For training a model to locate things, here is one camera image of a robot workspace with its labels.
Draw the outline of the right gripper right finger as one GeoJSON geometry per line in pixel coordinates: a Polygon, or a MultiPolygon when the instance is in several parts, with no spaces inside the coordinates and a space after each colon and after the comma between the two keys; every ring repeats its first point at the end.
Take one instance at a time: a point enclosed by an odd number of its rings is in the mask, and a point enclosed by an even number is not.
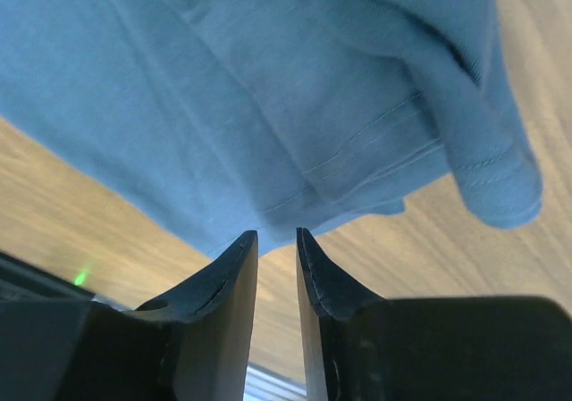
{"type": "Polygon", "coordinates": [[[366,366],[351,331],[358,314],[383,298],[330,259],[308,229],[296,229],[296,249],[307,398],[359,400],[366,366]]]}

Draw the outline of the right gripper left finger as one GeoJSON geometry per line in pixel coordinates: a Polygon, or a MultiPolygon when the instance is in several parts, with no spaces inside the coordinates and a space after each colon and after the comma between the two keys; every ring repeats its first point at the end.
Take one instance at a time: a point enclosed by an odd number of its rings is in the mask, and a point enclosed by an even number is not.
{"type": "Polygon", "coordinates": [[[208,266],[134,311],[170,331],[159,383],[175,399],[243,398],[257,268],[257,233],[247,230],[208,266]]]}

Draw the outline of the blue-grey t-shirt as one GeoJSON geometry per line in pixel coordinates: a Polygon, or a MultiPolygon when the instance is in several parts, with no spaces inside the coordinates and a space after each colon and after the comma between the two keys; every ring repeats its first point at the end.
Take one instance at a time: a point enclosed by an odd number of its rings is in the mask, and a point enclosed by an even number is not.
{"type": "Polygon", "coordinates": [[[1,0],[1,113],[211,257],[445,175],[494,228],[542,208],[495,0],[1,0]]]}

